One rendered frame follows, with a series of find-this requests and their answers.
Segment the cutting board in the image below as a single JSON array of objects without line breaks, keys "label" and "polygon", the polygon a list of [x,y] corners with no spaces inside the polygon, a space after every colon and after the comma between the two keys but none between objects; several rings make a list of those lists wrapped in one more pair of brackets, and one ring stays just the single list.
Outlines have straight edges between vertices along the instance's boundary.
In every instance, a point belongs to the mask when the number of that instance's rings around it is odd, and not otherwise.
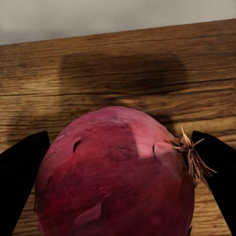
[{"label": "cutting board", "polygon": [[[236,19],[0,45],[0,154],[108,106],[236,149]],[[197,169],[190,236],[233,236]],[[33,207],[34,186],[12,236],[42,236]]]}]

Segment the vidalia onion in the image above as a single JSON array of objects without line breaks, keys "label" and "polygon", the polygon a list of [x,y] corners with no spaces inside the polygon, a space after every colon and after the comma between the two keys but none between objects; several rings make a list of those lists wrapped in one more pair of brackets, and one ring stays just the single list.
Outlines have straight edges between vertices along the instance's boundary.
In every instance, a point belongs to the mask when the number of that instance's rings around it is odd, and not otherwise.
[{"label": "vidalia onion", "polygon": [[208,189],[212,174],[181,131],[180,141],[128,106],[96,109],[63,128],[34,184],[42,236],[190,236],[197,168]]}]

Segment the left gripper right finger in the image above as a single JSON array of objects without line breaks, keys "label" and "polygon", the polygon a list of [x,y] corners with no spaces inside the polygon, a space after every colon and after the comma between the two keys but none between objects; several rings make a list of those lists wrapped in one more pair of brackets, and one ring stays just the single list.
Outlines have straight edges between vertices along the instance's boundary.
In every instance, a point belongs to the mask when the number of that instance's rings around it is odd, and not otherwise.
[{"label": "left gripper right finger", "polygon": [[236,149],[218,138],[194,131],[191,143],[212,177],[205,180],[232,233],[236,236]]}]

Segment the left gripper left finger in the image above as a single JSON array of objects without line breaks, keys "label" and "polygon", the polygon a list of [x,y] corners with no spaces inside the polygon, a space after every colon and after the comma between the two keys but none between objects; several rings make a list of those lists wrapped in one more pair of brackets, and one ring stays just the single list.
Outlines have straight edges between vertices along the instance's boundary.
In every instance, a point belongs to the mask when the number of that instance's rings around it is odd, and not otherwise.
[{"label": "left gripper left finger", "polygon": [[48,132],[43,131],[0,154],[0,236],[12,236],[49,147]]}]

